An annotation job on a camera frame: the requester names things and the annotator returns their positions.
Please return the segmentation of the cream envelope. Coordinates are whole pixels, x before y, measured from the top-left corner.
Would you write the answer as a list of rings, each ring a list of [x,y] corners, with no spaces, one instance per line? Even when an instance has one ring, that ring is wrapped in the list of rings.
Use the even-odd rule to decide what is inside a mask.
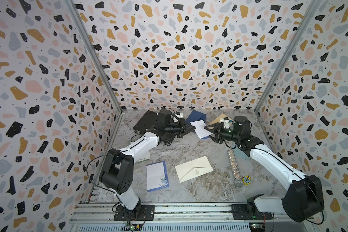
[[[213,171],[206,156],[175,166],[180,183],[200,177]]]

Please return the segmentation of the white letter paper blue border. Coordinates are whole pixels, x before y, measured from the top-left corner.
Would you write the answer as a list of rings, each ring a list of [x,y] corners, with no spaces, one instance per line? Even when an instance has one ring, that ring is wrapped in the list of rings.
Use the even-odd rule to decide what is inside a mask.
[[[147,191],[168,188],[169,178],[165,161],[147,165]]]

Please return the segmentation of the white letter paper green border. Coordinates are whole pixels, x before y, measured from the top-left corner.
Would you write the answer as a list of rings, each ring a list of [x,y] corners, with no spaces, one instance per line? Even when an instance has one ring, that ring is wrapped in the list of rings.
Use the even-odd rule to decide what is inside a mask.
[[[140,158],[137,159],[136,163],[147,161],[147,160],[150,160],[150,152],[149,151],[147,153],[145,153],[144,155],[140,156]]]

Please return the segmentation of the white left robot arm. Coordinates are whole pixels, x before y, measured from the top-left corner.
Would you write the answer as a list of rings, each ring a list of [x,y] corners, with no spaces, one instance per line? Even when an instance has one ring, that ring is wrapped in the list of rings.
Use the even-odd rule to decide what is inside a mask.
[[[130,213],[138,212],[141,206],[141,200],[131,187],[135,161],[160,144],[170,146],[175,138],[194,132],[195,127],[171,110],[162,109],[157,113],[148,110],[133,129],[141,137],[120,150],[111,149],[99,176],[99,181],[117,195]]]

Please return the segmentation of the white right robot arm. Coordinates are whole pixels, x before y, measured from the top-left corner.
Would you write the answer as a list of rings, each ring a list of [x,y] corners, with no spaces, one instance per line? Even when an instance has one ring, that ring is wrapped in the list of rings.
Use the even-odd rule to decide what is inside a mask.
[[[251,134],[251,122],[244,116],[236,116],[230,128],[223,122],[204,127],[211,132],[210,138],[219,144],[234,142],[236,148],[269,171],[286,190],[285,196],[256,195],[247,200],[246,214],[250,218],[262,213],[285,214],[295,222],[309,220],[323,213],[322,183],[315,175],[298,171],[256,136]]]

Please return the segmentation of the black hard case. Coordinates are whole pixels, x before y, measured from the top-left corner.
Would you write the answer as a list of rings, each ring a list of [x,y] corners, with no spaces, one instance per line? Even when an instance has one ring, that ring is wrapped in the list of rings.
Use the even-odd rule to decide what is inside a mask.
[[[147,133],[152,133],[150,132],[150,128],[152,127],[153,123],[157,120],[157,114],[158,113],[155,113],[153,111],[147,111],[143,115],[143,117],[137,122],[137,124],[133,127],[134,132],[144,136],[146,136]]]

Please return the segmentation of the glitter filled clear tube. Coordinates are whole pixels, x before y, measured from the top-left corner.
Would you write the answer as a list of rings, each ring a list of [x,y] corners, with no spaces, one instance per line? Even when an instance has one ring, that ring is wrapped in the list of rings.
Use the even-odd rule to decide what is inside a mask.
[[[242,180],[242,176],[239,172],[239,167],[235,158],[235,154],[233,150],[228,150],[227,151],[228,154],[228,158],[229,158],[229,162],[230,162],[230,166],[231,166],[231,170],[233,173],[233,177],[234,177],[234,182],[235,182],[235,186],[238,188],[241,188],[244,186],[243,180]]]

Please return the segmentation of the yellow round tape measure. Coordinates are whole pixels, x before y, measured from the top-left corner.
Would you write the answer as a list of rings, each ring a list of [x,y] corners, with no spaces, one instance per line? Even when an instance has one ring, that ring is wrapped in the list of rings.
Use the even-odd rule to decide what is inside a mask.
[[[251,183],[251,177],[246,175],[246,176],[243,176],[242,177],[242,182],[245,184],[245,185],[249,185]]]

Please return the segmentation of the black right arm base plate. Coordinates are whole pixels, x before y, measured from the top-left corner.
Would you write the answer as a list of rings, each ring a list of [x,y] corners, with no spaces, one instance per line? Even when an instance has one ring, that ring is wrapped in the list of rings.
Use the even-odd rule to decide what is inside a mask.
[[[257,210],[253,203],[233,204],[231,205],[231,213],[234,220],[271,220],[272,213],[262,213]]]

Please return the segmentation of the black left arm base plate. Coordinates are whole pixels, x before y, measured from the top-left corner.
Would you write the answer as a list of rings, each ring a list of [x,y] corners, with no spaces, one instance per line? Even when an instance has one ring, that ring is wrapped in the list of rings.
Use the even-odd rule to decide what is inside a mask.
[[[154,219],[154,205],[138,204],[134,210],[118,205],[114,215],[114,221],[152,221]]]

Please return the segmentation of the aluminium left corner post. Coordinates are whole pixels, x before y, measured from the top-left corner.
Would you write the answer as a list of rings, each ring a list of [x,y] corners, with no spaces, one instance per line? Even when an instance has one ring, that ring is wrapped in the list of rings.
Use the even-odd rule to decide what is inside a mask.
[[[84,26],[84,24],[82,23],[82,19],[80,17],[80,15],[78,14],[77,8],[75,6],[74,1],[72,0],[64,0],[63,1],[65,4],[66,9],[68,10],[68,12],[70,13],[70,16],[72,18],[72,20],[75,23],[75,27],[77,28],[79,34],[80,34],[80,38],[81,40],[84,42],[85,44],[85,48],[88,52],[88,54],[90,55],[91,60],[93,61],[93,63],[95,64],[95,68],[97,69],[103,84],[105,85],[105,88],[112,100],[113,106],[114,108],[118,111],[119,114],[122,114],[122,109],[118,103],[118,100],[112,90],[112,87],[110,85],[110,82],[106,76],[106,73],[103,70],[103,67],[101,65],[100,60],[97,57],[97,54],[95,52],[94,46],[92,44],[92,42],[89,39],[89,35],[88,32]]]

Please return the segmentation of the aluminium corner post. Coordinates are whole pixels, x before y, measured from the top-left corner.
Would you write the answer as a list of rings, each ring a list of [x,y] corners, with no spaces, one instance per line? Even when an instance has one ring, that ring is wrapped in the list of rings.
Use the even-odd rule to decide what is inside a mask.
[[[268,82],[268,84],[266,85],[266,88],[261,96],[261,98],[259,99],[254,112],[257,114],[257,112],[259,110],[261,110],[262,105],[264,103],[264,101],[266,100],[266,98],[268,97],[269,92],[271,91],[271,89],[274,86],[274,83],[277,81],[279,75],[282,73],[286,63],[289,60],[289,57],[293,54],[295,48],[297,47],[304,31],[306,30],[307,26],[309,25],[311,19],[313,18],[315,12],[317,11],[317,9],[319,8],[320,4],[322,1],[320,0],[313,0],[311,1],[305,15],[304,18],[301,21],[300,26],[298,27],[296,33],[294,34],[292,40],[290,41],[290,43],[288,44],[286,51],[284,52],[280,62],[278,63],[275,71],[273,72],[273,75],[270,79],[270,81]]]
[[[82,23],[82,19],[80,17],[80,15],[78,14],[77,8],[75,6],[74,1],[72,0],[64,0],[63,1],[65,4],[66,9],[68,10],[68,12],[70,13],[70,16],[72,18],[72,20],[75,23],[75,27],[77,28],[79,34],[80,34],[80,38],[81,40],[84,42],[85,44],[85,48],[88,52],[88,54],[90,55],[91,60],[93,61],[93,63],[95,64],[95,68],[97,69],[103,84],[105,85],[105,88],[112,100],[113,106],[114,108],[118,111],[119,114],[122,114],[122,109],[118,103],[118,100],[112,90],[112,87],[110,85],[110,82],[106,76],[106,73],[103,70],[103,67],[101,65],[100,60],[97,57],[97,54],[95,52],[94,46],[92,44],[92,42],[89,39],[89,35],[88,32],[84,26],[84,24]]]

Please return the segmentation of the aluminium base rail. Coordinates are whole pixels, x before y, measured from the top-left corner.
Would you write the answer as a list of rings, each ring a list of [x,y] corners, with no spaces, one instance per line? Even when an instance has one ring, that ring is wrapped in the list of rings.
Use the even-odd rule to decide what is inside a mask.
[[[245,203],[143,203],[137,218],[117,204],[78,204],[70,232],[318,232],[308,221],[265,213],[252,218]]]

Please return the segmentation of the aluminium right corner post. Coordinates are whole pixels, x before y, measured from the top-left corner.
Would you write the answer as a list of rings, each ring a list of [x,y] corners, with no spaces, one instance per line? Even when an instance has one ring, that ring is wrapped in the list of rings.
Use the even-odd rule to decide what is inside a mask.
[[[297,47],[304,31],[306,30],[307,26],[309,25],[311,19],[313,18],[315,12],[317,11],[317,9],[319,8],[320,4],[322,1],[320,0],[313,0],[311,1],[305,15],[304,18],[301,21],[300,26],[298,27],[296,33],[294,34],[292,40],[290,41],[290,43],[288,44],[286,51],[284,52],[280,62],[278,63],[275,71],[273,72],[273,75],[270,79],[270,81],[268,82],[268,84],[266,85],[266,88],[261,96],[261,98],[259,99],[254,112],[257,114],[257,112],[259,110],[261,110],[262,105],[264,103],[264,101],[266,100],[266,98],[268,97],[269,92],[271,91],[271,89],[274,86],[274,83],[277,81],[279,75],[282,73],[286,63],[289,60],[289,57],[293,54],[295,48]]]

